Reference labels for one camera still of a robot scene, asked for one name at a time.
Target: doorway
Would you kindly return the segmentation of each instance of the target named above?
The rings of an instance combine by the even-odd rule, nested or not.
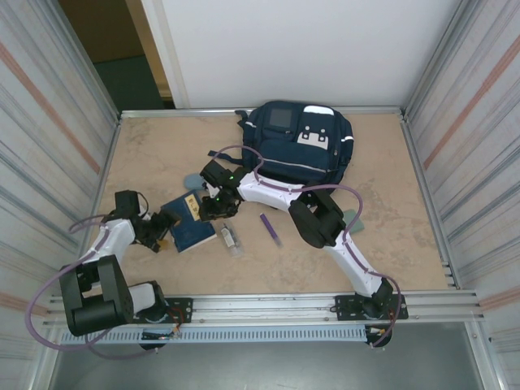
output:
[[[140,0],[58,3],[119,112],[175,108]]]

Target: dark floor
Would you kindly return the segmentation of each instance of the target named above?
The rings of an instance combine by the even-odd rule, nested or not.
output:
[[[98,347],[132,353],[136,346]],[[385,350],[363,343],[167,345],[122,362],[60,353],[53,389],[479,390],[464,324],[401,324]]]
[[[144,55],[95,63],[94,67],[119,112],[173,108],[163,104]]]

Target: green sponge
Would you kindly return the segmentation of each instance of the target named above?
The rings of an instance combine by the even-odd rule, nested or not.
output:
[[[356,214],[357,214],[357,211],[352,210],[352,209],[344,211],[343,212],[344,222],[348,225],[349,223],[352,222],[352,220],[354,219]],[[350,229],[350,234],[352,235],[354,233],[360,232],[364,228],[365,228],[365,225],[363,224],[363,222],[361,221],[361,218],[360,218],[356,221],[354,226],[352,226],[352,229]]]

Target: corrugated metal wall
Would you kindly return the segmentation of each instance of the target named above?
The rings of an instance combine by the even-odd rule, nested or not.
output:
[[[520,2],[479,2],[409,126],[509,385],[520,387]]]
[[[78,257],[67,227],[89,215],[115,109],[54,2],[0,2],[0,388],[21,388],[35,343],[24,309]],[[45,313],[38,307],[37,313]]]

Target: white wall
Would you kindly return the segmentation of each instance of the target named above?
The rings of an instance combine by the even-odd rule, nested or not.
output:
[[[458,0],[142,0],[179,108],[401,105]]]

